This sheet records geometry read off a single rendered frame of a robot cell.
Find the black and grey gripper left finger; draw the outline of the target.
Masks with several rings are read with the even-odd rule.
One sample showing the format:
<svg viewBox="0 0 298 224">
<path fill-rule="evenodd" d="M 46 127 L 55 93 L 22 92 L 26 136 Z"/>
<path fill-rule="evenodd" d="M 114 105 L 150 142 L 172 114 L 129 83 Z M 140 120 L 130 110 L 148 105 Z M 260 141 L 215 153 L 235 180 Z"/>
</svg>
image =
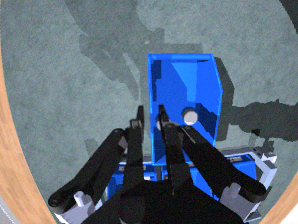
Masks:
<svg viewBox="0 0 298 224">
<path fill-rule="evenodd" d="M 126 148 L 119 218 L 121 224 L 146 224 L 143 108 L 138 105 L 138 119 L 129 120 L 125 130 L 112 130 L 78 174 L 49 197 L 48 204 L 62 224 L 81 224 L 96 210 Z"/>
</svg>

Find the grey low shelf rack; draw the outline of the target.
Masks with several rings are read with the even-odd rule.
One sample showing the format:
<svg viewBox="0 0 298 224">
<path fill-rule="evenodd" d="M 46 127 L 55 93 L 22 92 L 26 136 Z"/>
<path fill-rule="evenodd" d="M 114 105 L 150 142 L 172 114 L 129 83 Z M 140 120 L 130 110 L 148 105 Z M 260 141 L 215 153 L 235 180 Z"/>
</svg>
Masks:
<svg viewBox="0 0 298 224">
<path fill-rule="evenodd" d="M 266 187 L 266 190 L 267 190 L 277 171 L 277 167 L 273 164 L 275 163 L 275 160 L 277 158 L 275 154 L 273 154 L 272 152 L 262 154 L 255 147 L 226 150 L 226 151 L 220 151 L 220 152 L 225 157 L 248 154 L 251 157 L 251 159 L 255 162 L 255 164 L 263 171 L 263 174 L 259 182 L 261 182 Z M 271 163 L 269 160 L 273 163 Z M 152 157 L 143 157 L 143 164 L 151 164 L 151 163 L 152 163 Z M 161 180 L 161 165 L 156 166 L 156 177 L 157 177 L 157 181 Z M 95 208 L 98 209 L 98 207 L 100 207 L 105 202 L 106 201 L 104 199 L 104 196 L 102 195 L 101 199 L 99 200 L 99 203 L 97 204 L 97 206 L 95 206 Z M 253 222 L 256 219 L 259 219 L 261 217 L 262 217 L 261 214 L 256 209 L 253 216 L 246 219 L 244 223 L 250 221 L 249 224 L 253 224 Z"/>
</svg>

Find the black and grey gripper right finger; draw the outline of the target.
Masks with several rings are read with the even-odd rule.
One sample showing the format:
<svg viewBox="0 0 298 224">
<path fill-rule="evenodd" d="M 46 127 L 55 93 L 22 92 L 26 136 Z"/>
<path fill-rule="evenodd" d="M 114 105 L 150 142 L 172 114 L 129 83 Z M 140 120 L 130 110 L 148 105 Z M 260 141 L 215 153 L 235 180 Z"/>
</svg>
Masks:
<svg viewBox="0 0 298 224">
<path fill-rule="evenodd" d="M 170 122 L 163 104 L 158 105 L 158 111 L 177 224 L 198 224 L 202 214 L 200 198 L 183 150 L 220 203 L 243 221 L 250 218 L 265 196 L 266 187 L 238 170 L 193 126 L 181 128 L 177 122 Z"/>
</svg>

